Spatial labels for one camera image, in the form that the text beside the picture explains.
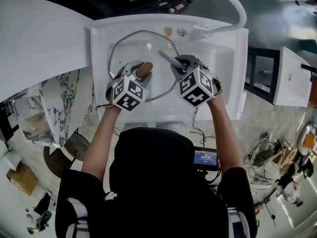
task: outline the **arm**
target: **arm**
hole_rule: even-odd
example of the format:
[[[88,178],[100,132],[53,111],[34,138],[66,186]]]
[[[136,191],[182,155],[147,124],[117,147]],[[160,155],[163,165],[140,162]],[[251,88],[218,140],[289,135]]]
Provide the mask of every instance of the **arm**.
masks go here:
[[[82,172],[96,176],[101,182],[104,180],[112,133],[120,111],[116,106],[106,108],[81,169]]]
[[[222,97],[217,96],[211,99],[208,101],[208,105],[212,114],[217,155],[223,175],[230,168],[243,167],[242,152]]]

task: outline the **floor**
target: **floor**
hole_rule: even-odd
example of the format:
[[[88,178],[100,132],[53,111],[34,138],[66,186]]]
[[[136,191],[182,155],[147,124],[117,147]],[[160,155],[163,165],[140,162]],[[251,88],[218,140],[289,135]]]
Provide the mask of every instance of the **floor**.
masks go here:
[[[235,9],[226,0],[194,0],[184,14],[212,18],[228,23],[238,21]],[[294,0],[239,0],[244,6],[249,29],[249,45],[258,48],[280,49],[286,46],[306,59],[311,65],[317,66],[317,59],[299,48],[300,39],[316,39],[317,28],[314,8],[299,7]],[[272,132],[272,140],[286,139],[296,144],[301,128],[310,119],[312,109],[299,107],[273,106],[259,97],[247,93],[246,102],[241,119],[233,121],[233,127],[239,139],[244,155],[255,146],[263,132]],[[98,126],[99,117],[93,112],[81,125],[79,132],[91,141]],[[196,122],[206,135],[214,136],[213,123]],[[201,137],[190,134],[195,145],[200,146]],[[108,167],[114,156],[114,147],[118,140],[113,135],[110,149]],[[43,159],[43,147],[24,142],[20,131],[9,141],[9,145],[19,151],[23,162],[28,164],[40,180],[40,185],[49,189],[54,196],[58,194],[60,179],[55,177],[47,168]],[[206,147],[215,148],[215,140],[208,139]],[[74,169],[79,170],[82,163],[76,161]],[[105,175],[104,188],[109,191],[108,173]]]

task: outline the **marble wall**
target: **marble wall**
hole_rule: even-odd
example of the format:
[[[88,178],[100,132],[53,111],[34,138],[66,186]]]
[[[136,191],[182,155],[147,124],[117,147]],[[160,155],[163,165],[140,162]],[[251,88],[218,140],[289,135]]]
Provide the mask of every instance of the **marble wall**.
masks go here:
[[[74,70],[39,84],[53,138],[62,147],[95,106],[91,67]]]
[[[17,99],[17,119],[25,139],[33,144],[57,146],[45,116],[41,96]]]

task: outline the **sink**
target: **sink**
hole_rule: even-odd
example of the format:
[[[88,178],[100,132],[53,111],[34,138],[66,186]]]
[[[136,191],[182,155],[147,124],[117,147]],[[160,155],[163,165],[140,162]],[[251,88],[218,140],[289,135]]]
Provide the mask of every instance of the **sink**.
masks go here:
[[[143,14],[97,20],[91,28],[92,65],[97,105],[107,103],[106,86],[109,82],[108,59],[115,43],[126,35],[141,30],[150,30],[166,35],[178,48],[179,54],[195,55],[222,82],[222,97],[231,119],[236,119],[242,101],[247,63],[248,30],[239,29],[217,33],[208,39],[195,39],[191,34],[193,25],[207,25],[210,29],[229,24],[185,15]],[[140,33],[120,43],[113,54],[111,72],[116,73],[126,63],[134,60],[151,61],[153,76],[147,86],[148,98],[169,89],[175,78],[170,64],[157,51],[176,56],[169,42],[155,35]],[[138,106],[133,112],[121,112],[122,122],[191,121],[194,109],[182,101],[174,89],[168,95]],[[104,110],[98,110],[101,117]],[[212,119],[206,104],[197,113],[196,120]]]

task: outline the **wire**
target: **wire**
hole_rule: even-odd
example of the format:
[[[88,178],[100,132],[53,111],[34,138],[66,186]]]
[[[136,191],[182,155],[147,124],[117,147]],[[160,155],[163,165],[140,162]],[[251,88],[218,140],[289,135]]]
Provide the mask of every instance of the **wire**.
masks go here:
[[[135,31],[131,34],[128,34],[127,36],[123,37],[122,39],[120,39],[119,41],[116,42],[116,44],[114,44],[113,48],[112,48],[112,51],[111,51],[111,54],[110,54],[110,57],[109,57],[109,62],[108,62],[108,74],[109,74],[109,77],[111,80],[114,79],[112,73],[111,73],[111,69],[110,69],[110,66],[111,66],[111,62],[112,62],[112,57],[113,57],[113,54],[114,54],[114,50],[116,49],[116,47],[121,43],[123,42],[124,40],[128,39],[129,37],[133,36],[133,35],[136,35],[136,34],[139,34],[139,33],[149,33],[149,34],[154,34],[154,35],[157,35],[157,36],[160,36],[166,40],[168,40],[172,47],[174,48],[177,56],[179,56],[179,52],[178,52],[178,49],[177,47],[175,46],[175,44],[166,36],[162,35],[162,34],[159,34],[159,33],[156,33],[156,32],[153,32],[153,31],[149,31],[149,30],[139,30],[139,31]],[[155,97],[152,97],[152,98],[149,98],[149,99],[146,99],[145,102],[151,102],[151,101],[154,101],[154,100],[157,100],[167,94],[169,94],[175,87],[175,85],[177,84],[177,81],[175,80],[173,85],[171,86],[170,89],[168,89],[166,92],[162,93],[162,94],[159,94]]]
[[[268,178],[265,176],[265,169],[264,169],[264,172],[263,172],[263,175],[259,175],[257,172],[256,172],[256,170],[252,167],[253,166],[253,162],[252,162],[252,160],[254,159],[254,157],[255,157],[255,154],[256,154],[256,149],[260,146],[260,145],[262,145],[263,143],[272,143],[272,142],[269,142],[269,141],[267,141],[267,139],[262,139],[262,140],[260,140],[260,141],[256,141],[256,140],[252,140],[252,141],[250,141],[250,142],[258,142],[258,144],[251,150],[251,152],[249,153],[249,154],[247,154],[244,158],[243,158],[243,164],[244,165],[248,165],[248,167],[245,167],[245,168],[247,168],[248,169],[248,175],[249,175],[249,177],[250,178],[256,178],[256,179],[258,179],[259,181],[262,181],[262,182],[268,182]],[[253,170],[253,172],[255,173],[255,176],[252,176],[251,174],[250,174],[250,170]]]
[[[114,127],[114,130],[113,130],[113,134],[114,135],[117,135],[118,137],[120,136],[120,133],[116,132],[115,129],[119,130],[120,133],[122,132],[120,129],[118,129],[117,127]]]
[[[98,105],[98,106],[96,106],[96,110],[97,110],[98,108],[110,108],[110,107],[113,107],[113,106],[114,106],[114,104],[111,104],[111,103],[103,104],[103,105]]]
[[[203,139],[200,141],[200,144],[202,144],[203,147],[205,147],[205,143],[206,143],[207,138],[215,138],[215,137],[214,136],[205,136],[205,133],[201,129],[199,129],[195,126],[197,111],[198,111],[198,108],[196,108],[194,115],[193,115],[193,129],[198,130],[198,132],[197,131],[190,131],[189,133],[195,133],[195,134],[202,136]],[[220,173],[221,173],[220,162],[219,162],[219,159],[217,156],[217,174],[213,180],[208,181],[208,184],[212,184],[219,177]]]

